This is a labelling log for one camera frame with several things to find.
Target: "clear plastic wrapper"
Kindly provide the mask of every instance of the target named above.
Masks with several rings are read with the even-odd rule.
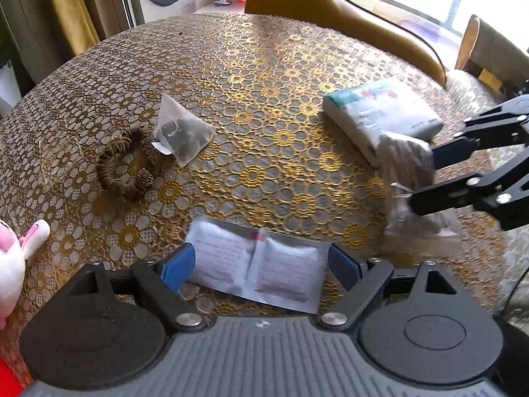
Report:
[[[430,146],[419,139],[386,132],[377,149],[380,174],[386,183],[386,218],[383,250],[407,253],[418,261],[428,257],[454,258],[460,250],[461,224],[454,209],[426,216],[412,212],[413,191],[434,182]]]
[[[196,215],[186,242],[196,252],[190,281],[301,312],[319,306],[329,243]]]
[[[187,165],[211,139],[215,128],[193,115],[173,97],[164,94],[152,145],[162,154],[173,154],[180,167]]]

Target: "red cloth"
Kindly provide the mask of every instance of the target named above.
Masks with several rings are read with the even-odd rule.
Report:
[[[15,375],[0,358],[0,397],[15,397],[22,392],[22,386]]]

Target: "gray ribbed panel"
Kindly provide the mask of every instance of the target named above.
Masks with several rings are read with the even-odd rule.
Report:
[[[408,386],[368,364],[345,335],[315,328],[307,317],[228,318],[176,338],[142,377],[93,392],[36,383],[24,397],[493,397],[492,385],[432,391]]]

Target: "lace tablecloth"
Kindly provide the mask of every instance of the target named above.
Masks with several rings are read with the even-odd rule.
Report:
[[[41,218],[52,228],[0,332],[0,354],[19,379],[31,380],[18,350],[23,326],[79,267],[91,258],[121,268],[163,257],[182,243],[195,212],[341,241],[364,258],[379,255],[383,182],[320,110],[324,94],[388,76],[409,84],[442,116],[440,139],[449,139],[462,113],[421,71],[334,30],[276,17],[210,14],[148,23],[42,81],[0,121],[0,217],[17,234]],[[168,160],[140,201],[120,201],[101,189],[96,158],[125,129],[153,126],[163,92],[213,124],[214,139],[185,168]],[[134,177],[141,161],[127,155],[115,171]],[[465,165],[489,166],[484,153]],[[478,302],[494,306],[502,239],[491,218],[459,213],[464,234],[451,265]],[[423,259],[391,258],[401,266]],[[322,309],[341,293],[328,274]],[[192,284],[181,296],[209,316],[285,313]]]

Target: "round table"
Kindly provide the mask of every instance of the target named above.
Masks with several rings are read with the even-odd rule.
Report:
[[[17,340],[52,294],[92,258],[122,268],[163,257],[182,243],[196,212],[340,241],[365,258],[378,254],[383,181],[324,117],[321,103],[334,90],[389,76],[441,115],[440,139],[449,139],[463,115],[421,71],[334,30],[277,17],[204,14],[148,23],[48,76],[0,121],[0,217],[17,234],[42,218],[52,229],[0,333],[2,357],[29,382]],[[215,136],[186,167],[166,162],[143,199],[122,201],[102,190],[97,156],[125,129],[153,127],[163,93],[213,124]],[[123,157],[116,174],[133,177],[141,161]],[[445,173],[468,166],[487,169],[486,155]],[[485,214],[460,215],[462,251],[451,264],[490,305],[504,267],[501,237]],[[423,259],[391,257],[398,265]],[[342,293],[327,274],[322,309]],[[192,284],[181,296],[210,316],[285,313]]]

